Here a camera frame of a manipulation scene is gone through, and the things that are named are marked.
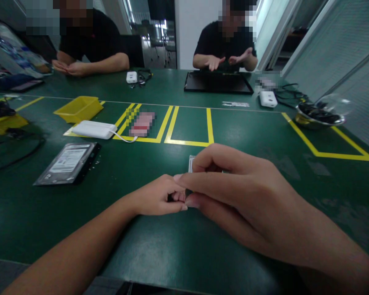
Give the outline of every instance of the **black shirt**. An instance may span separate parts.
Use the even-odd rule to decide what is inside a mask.
[[[221,68],[229,68],[231,70],[239,70],[243,68],[243,63],[229,67],[228,60],[231,56],[239,57],[246,49],[252,47],[253,55],[257,57],[257,52],[254,48],[253,33],[248,27],[239,28],[238,32],[234,33],[234,36],[227,41],[223,37],[220,22],[215,21],[208,24],[201,33],[200,39],[194,55],[214,55],[218,58],[225,57],[225,62],[219,66]]]
[[[102,61],[120,52],[127,54],[115,23],[96,9],[93,9],[92,30],[67,27],[66,35],[61,37],[59,50],[77,60],[82,60],[86,55],[90,62]]]

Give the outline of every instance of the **yellow plastic tray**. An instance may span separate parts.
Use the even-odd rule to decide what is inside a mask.
[[[4,135],[8,128],[21,128],[29,124],[27,120],[19,116],[7,116],[0,118],[0,135]]]
[[[102,109],[103,106],[97,97],[78,96],[64,107],[55,111],[54,114],[62,117],[67,123],[81,123],[84,120],[92,119]]]

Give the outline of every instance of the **green workbench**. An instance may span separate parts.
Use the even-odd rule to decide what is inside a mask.
[[[83,79],[55,74],[45,85],[10,100],[15,109],[23,106],[18,113],[31,122],[25,128],[43,133],[47,141],[32,157],[0,172],[0,259],[33,263],[123,195],[162,174],[187,172],[189,156],[212,142],[274,162],[309,203],[369,253],[367,145],[343,127],[316,132],[298,128],[289,122],[294,110],[263,108],[257,94],[185,93],[186,71],[153,72],[145,88],[135,89],[126,84],[126,73]],[[256,77],[249,78],[254,88]],[[93,120],[119,127],[128,123],[122,116],[126,110],[156,112],[150,138],[127,144],[69,136],[72,125],[53,112],[81,95],[105,102]],[[250,107],[223,102],[247,102]],[[128,134],[126,127],[121,131]],[[102,149],[99,163],[80,185],[32,186],[66,143],[89,141],[101,143]],[[11,142],[1,147],[0,165],[34,145]],[[242,247],[195,209],[137,217],[100,275],[211,294],[293,293],[303,288],[294,267]]]

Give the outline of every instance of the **forearm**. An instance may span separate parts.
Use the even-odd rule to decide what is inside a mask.
[[[203,69],[207,66],[205,65],[208,61],[211,55],[203,55],[203,54],[196,54],[193,58],[193,67],[197,69]]]
[[[115,202],[37,260],[3,294],[82,294],[136,216],[132,206],[127,196]]]
[[[314,271],[298,268],[304,279],[342,294],[369,294],[369,255],[317,209],[308,216],[309,234],[316,238],[305,264]]]
[[[246,71],[253,72],[258,65],[258,59],[250,54],[244,61],[243,65],[245,66]]]
[[[76,59],[72,58],[70,55],[63,51],[57,52],[57,60],[64,62],[68,66],[76,62]]]
[[[128,70],[130,68],[130,62],[127,54],[117,53],[107,59],[99,62],[90,63],[90,74],[94,73],[115,73]]]

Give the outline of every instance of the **man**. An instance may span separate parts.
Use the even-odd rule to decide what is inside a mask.
[[[210,71],[253,71],[257,64],[253,33],[245,27],[246,12],[253,0],[223,0],[221,21],[210,23],[202,31],[193,58],[193,67]]]
[[[271,162],[213,144],[194,159],[193,172],[163,175],[120,198],[43,255],[3,295],[83,294],[135,216],[189,207],[244,247],[295,265],[312,294],[369,294],[369,255]],[[185,188],[195,193],[186,198]],[[242,275],[247,281],[248,273]]]
[[[115,23],[99,10],[85,9],[82,1],[62,2],[60,17],[66,32],[57,60],[52,61],[55,70],[76,77],[128,70],[128,55]],[[90,63],[77,61],[84,55]]]

